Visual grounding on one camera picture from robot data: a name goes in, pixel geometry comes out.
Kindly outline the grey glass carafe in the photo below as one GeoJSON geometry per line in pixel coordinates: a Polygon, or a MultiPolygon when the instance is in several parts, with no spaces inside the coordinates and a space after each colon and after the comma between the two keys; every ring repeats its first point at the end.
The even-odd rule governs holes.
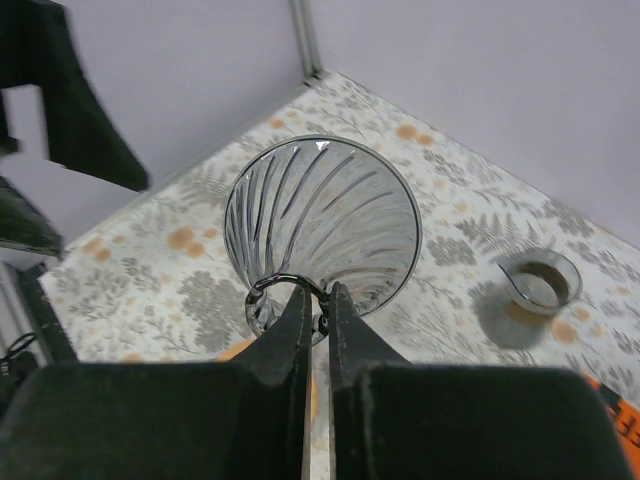
{"type": "Polygon", "coordinates": [[[555,316],[582,294],[583,278],[576,265],[551,249],[523,250],[497,266],[506,277],[509,299],[532,314],[555,316]]]}

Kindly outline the left aluminium frame post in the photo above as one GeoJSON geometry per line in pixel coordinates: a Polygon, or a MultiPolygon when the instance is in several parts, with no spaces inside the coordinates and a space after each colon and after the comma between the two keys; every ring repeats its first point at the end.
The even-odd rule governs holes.
{"type": "Polygon", "coordinates": [[[311,2],[308,0],[289,0],[289,7],[302,65],[304,84],[311,85],[316,81],[320,81],[325,73],[312,18],[311,2]]]}

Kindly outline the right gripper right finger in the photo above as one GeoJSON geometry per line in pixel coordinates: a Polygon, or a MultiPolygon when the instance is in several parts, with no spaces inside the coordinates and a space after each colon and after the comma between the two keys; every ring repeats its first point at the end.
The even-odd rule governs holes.
{"type": "Polygon", "coordinates": [[[332,288],[336,479],[629,479],[599,394],[559,368],[415,364],[332,288]]]}

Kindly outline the orange coffee filter pack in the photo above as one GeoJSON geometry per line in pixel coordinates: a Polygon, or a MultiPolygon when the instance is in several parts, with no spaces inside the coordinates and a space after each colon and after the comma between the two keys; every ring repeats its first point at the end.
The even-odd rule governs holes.
{"type": "Polygon", "coordinates": [[[604,400],[613,420],[615,430],[627,453],[632,458],[638,457],[639,411],[606,384],[601,383],[591,376],[586,376],[586,379],[591,386],[600,393],[604,400]]]}

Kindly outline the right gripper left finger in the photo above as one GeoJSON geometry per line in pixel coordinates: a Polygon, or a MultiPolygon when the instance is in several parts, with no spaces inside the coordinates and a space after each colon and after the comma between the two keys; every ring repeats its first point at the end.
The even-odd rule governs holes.
{"type": "Polygon", "coordinates": [[[1,423],[5,479],[306,479],[310,290],[230,360],[34,372],[1,423]]]}

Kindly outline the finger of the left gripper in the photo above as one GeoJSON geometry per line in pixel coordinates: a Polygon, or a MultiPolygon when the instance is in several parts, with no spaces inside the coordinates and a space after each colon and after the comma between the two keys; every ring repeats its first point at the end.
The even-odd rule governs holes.
{"type": "Polygon", "coordinates": [[[1,177],[1,247],[61,258],[63,237],[10,182],[1,177]]]}
{"type": "Polygon", "coordinates": [[[53,1],[1,3],[1,88],[25,85],[40,89],[51,162],[132,191],[149,188],[83,72],[66,8],[53,1]]]}

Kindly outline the floral tablecloth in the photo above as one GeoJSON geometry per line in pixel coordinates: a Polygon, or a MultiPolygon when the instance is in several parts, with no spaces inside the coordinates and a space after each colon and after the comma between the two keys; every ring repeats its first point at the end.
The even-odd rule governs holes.
{"type": "Polygon", "coordinates": [[[202,361],[252,341],[280,270],[345,284],[410,360],[584,374],[638,463],[638,251],[337,74],[40,282],[83,361],[202,361]]]}

